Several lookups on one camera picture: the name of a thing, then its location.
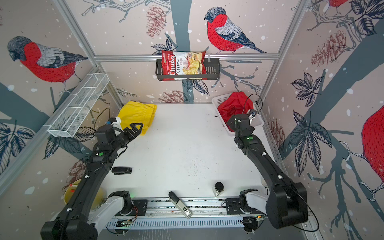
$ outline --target yellow fabric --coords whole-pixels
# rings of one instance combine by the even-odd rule
[[[129,101],[120,110],[118,117],[121,119],[121,128],[128,127],[131,123],[143,123],[141,135],[145,135],[155,118],[157,105]]]

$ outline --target white basket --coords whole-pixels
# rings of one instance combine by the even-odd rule
[[[107,74],[87,75],[88,80],[48,129],[54,137],[73,137],[109,83]]]
[[[227,124],[224,122],[223,118],[221,117],[221,115],[220,115],[220,113],[218,112],[218,109],[217,109],[220,106],[220,104],[222,104],[225,100],[227,100],[229,98],[229,96],[231,94],[232,93],[228,93],[228,94],[224,94],[224,95],[212,98],[212,104],[215,105],[216,113],[217,113],[218,117],[220,118],[221,122],[223,123],[223,125],[225,127],[225,130],[227,131],[228,135],[229,136],[234,136],[235,133],[229,131],[229,129],[227,127]],[[253,126],[253,127],[262,127],[263,125],[264,125],[264,121],[263,121],[263,119],[262,119],[260,114],[257,114],[252,119],[252,121],[251,121],[251,126]]]

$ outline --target bird illustration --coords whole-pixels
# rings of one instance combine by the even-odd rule
[[[368,200],[375,202],[375,193],[384,189],[384,106],[365,121],[361,136],[363,154],[354,153],[350,151],[346,142],[341,143],[345,144],[348,150],[347,161],[351,154],[361,157],[370,164],[373,171],[380,177],[381,184],[374,190],[370,189],[366,183],[360,182],[372,193],[372,198]]]
[[[207,11],[204,17],[207,20],[208,39],[218,48],[218,52],[231,51],[242,48],[251,48],[259,53],[266,53],[255,46],[243,33],[240,27],[236,26],[227,16],[224,8],[213,7]]]
[[[339,12],[339,10],[338,10],[338,7],[341,6],[342,4],[346,3],[348,0],[325,0],[325,1],[327,2],[328,6],[326,7],[327,9],[325,10],[325,12],[323,14],[324,16],[326,16],[326,13],[327,13],[329,7],[336,7],[336,15],[341,14],[341,12]]]
[[[17,36],[8,42],[8,51],[13,61],[17,59],[26,66],[36,77],[51,83],[63,83],[75,74],[77,65],[88,59],[79,54],[63,51],[32,42],[24,36]]]

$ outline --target white tabletop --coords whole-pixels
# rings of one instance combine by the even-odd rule
[[[262,127],[254,133],[273,155]],[[108,194],[128,190],[131,197],[214,197],[216,182],[223,197],[262,188],[252,161],[228,136],[212,104],[159,104],[145,136],[128,144],[114,167],[131,167],[132,174],[113,175],[102,183]]]

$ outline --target bird's beak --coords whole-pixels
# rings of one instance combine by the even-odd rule
[[[11,58],[12,58],[13,61],[16,60],[16,57],[15,57],[15,53],[14,53],[14,52],[10,52],[10,53],[9,53],[9,56],[11,56]]]

